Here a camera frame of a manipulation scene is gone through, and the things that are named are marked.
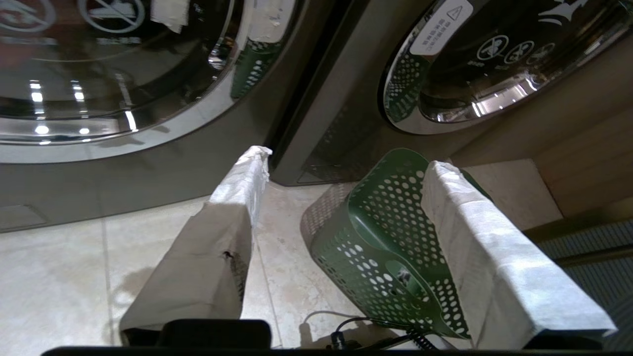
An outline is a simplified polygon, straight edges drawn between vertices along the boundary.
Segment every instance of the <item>black cable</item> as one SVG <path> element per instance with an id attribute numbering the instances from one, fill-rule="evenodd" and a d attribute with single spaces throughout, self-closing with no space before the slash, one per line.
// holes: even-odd
<path id="1" fill-rule="evenodd" d="M 334 347 L 335 350 L 345 350 L 345 338 L 343 337 L 343 333 L 341 332 L 341 328 L 350 322 L 354 322 L 354 321 L 371 321 L 371 322 L 377 322 L 380 324 L 385 324 L 387 326 L 392 326 L 392 327 L 401 327 L 403 329 L 406 330 L 406 335 L 405 336 L 401 336 L 399 338 L 396 339 L 406 339 L 409 338 L 411 339 L 411 341 L 413 341 L 416 346 L 421 349 L 421 350 L 437 350 L 437 347 L 435 345 L 433 345 L 427 338 L 424 337 L 425 332 L 420 329 L 419 326 L 416 326 L 414 324 L 401 324 L 398 322 L 392 322 L 392 321 L 388 321 L 388 320 L 383 320 L 383 319 L 377 319 L 377 318 L 372 318 L 372 317 L 353 317 L 351 319 L 348 319 L 344 322 L 341 323 L 341 325 L 339 325 L 336 328 L 336 331 L 334 331 L 330 336 L 332 338 L 332 345 Z M 385 345 L 382 345 L 382 342 L 378 342 L 375 345 L 371 345 L 368 346 L 367 348 L 382 348 Z"/>
<path id="2" fill-rule="evenodd" d="M 419 327 L 407 329 L 406 334 L 420 350 L 437 350 L 437 347 L 424 337 L 423 331 Z"/>
<path id="3" fill-rule="evenodd" d="M 336 328 L 336 332 L 338 333 L 341 328 L 343 327 L 343 325 L 353 322 L 353 321 L 371 321 L 371 322 L 379 322 L 381 324 L 387 324 L 387 325 L 391 325 L 391 326 L 396 326 L 396 327 L 402 327 L 402 328 L 409 328 L 411 327 L 411 324 L 400 324 L 398 322 L 392 322 L 392 321 L 388 321 L 388 320 L 383 320 L 383 319 L 376 319 L 376 318 L 370 318 L 370 317 L 355 317 L 355 318 L 351 318 L 348 319 L 344 322 L 341 323 L 341 325 L 339 325 L 339 327 Z"/>

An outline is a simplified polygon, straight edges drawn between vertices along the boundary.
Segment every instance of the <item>beige floor tile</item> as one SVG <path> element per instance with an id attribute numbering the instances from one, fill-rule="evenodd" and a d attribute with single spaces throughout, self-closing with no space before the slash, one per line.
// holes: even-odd
<path id="1" fill-rule="evenodd" d="M 323 348 L 342 321 L 362 315 L 312 261 L 299 230 L 303 212 L 328 187 L 270 184 L 262 201 L 256 238 L 284 348 Z M 361 343 L 391 335 L 363 322 L 345 329 Z"/>
<path id="2" fill-rule="evenodd" d="M 98 219 L 0 234 L 0 355 L 110 343 L 102 235 Z"/>
<path id="3" fill-rule="evenodd" d="M 248 267 L 248 278 L 244 291 L 244 304 L 240 319 L 259 319 L 268 323 L 272 333 L 271 346 L 281 345 L 279 327 L 275 318 L 275 310 L 268 291 L 266 274 L 261 264 L 260 252 L 257 244 L 253 246 L 253 256 Z"/>
<path id="4" fill-rule="evenodd" d="M 100 234 L 101 228 L 101 221 L 96 219 L 86 222 L 41 227 L 39 229 L 6 232 L 0 234 L 0 252 L 70 243 L 83 236 L 93 236 L 97 230 Z"/>
<path id="5" fill-rule="evenodd" d="M 488 192 L 499 210 L 521 230 L 563 218 L 532 160 L 464 169 Z"/>
<path id="6" fill-rule="evenodd" d="M 104 218 L 108 246 L 142 246 L 150 241 L 173 240 L 189 217 L 197 214 L 208 197 Z"/>

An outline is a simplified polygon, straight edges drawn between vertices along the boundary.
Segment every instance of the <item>tile floor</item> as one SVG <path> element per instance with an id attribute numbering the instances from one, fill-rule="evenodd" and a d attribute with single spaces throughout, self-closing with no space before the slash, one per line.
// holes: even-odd
<path id="1" fill-rule="evenodd" d="M 530 160 L 468 170 L 522 229 L 560 218 Z M 361 315 L 309 257 L 299 230 L 303 212 L 328 188 L 270 183 L 263 198 L 242 318 L 266 320 L 274 347 L 322 348 L 338 323 Z M 0 355 L 119 345 L 120 317 L 206 198 L 0 234 Z M 349 328 L 361 343 L 391 334 L 363 323 Z"/>

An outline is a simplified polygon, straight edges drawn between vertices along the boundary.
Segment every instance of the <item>dryer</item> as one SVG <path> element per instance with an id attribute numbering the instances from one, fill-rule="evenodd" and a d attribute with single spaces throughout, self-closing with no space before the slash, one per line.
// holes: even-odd
<path id="1" fill-rule="evenodd" d="M 279 136 L 272 179 L 355 181 L 393 148 L 445 160 L 501 122 L 531 117 L 546 129 L 628 101 L 633 73 L 621 69 L 633 48 L 632 8 L 616 0 L 356 1 Z"/>
<path id="2" fill-rule="evenodd" d="M 268 144 L 333 1 L 0 3 L 0 231 L 210 194 Z"/>

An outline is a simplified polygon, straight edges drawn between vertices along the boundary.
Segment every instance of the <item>perforated basket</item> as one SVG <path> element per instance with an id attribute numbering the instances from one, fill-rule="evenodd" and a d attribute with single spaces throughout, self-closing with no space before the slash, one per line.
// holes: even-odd
<path id="1" fill-rule="evenodd" d="M 469 338 L 435 227 L 420 206 L 428 165 L 408 149 L 386 154 L 324 225 L 310 251 L 365 315 Z"/>

